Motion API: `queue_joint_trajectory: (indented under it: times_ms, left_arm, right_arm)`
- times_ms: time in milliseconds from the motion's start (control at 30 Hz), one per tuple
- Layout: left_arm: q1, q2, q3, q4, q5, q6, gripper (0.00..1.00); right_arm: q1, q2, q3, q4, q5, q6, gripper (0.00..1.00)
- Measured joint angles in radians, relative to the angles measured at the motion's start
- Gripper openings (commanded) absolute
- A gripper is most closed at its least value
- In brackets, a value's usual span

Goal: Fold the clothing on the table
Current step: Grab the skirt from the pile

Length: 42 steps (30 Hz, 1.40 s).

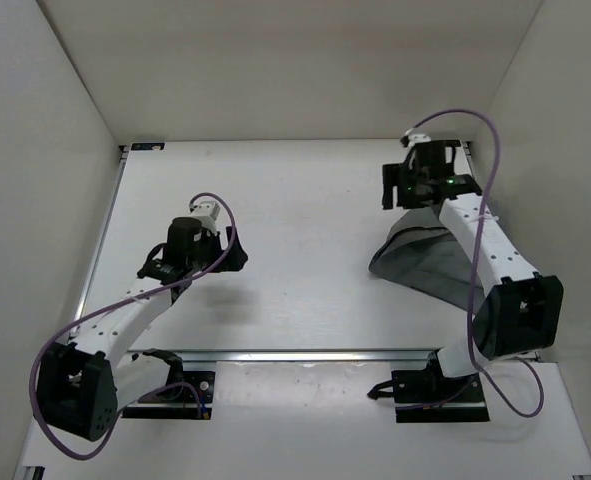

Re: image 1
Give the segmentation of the grey pleated skirt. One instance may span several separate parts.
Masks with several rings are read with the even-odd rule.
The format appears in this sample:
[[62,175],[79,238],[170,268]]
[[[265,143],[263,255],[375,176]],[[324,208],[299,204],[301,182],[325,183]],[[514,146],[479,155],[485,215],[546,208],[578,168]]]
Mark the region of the grey pleated skirt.
[[380,279],[465,310],[472,264],[438,216],[437,207],[407,211],[391,227],[368,269]]

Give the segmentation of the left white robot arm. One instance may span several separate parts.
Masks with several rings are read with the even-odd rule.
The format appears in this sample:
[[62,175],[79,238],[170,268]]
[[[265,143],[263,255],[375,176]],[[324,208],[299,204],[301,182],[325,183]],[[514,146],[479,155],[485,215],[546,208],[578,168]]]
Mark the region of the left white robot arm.
[[178,395],[184,373],[176,354],[150,348],[131,357],[129,350],[196,279],[238,272],[247,260],[234,226],[220,233],[209,216],[173,219],[125,298],[91,316],[73,340],[46,347],[30,379],[36,419],[97,441],[129,404],[154,390],[163,398]]

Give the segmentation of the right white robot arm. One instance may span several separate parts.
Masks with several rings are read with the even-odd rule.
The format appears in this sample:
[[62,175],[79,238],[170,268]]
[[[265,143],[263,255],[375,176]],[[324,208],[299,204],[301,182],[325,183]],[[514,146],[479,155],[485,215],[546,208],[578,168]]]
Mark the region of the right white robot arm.
[[369,263],[370,273],[462,308],[463,339],[398,371],[370,398],[434,408],[466,393],[483,369],[551,347],[564,288],[541,274],[504,233],[474,178],[455,171],[460,144],[422,134],[402,139],[403,162],[382,167],[382,206],[404,209]]

